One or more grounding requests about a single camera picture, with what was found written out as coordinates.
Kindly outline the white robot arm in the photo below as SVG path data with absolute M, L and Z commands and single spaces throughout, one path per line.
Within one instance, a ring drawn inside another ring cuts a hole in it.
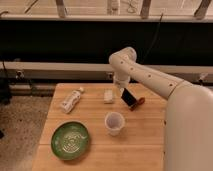
M 213 171 L 213 91 L 136 62 L 123 48 L 109 56 L 114 84 L 134 79 L 167 101 L 163 171 Z

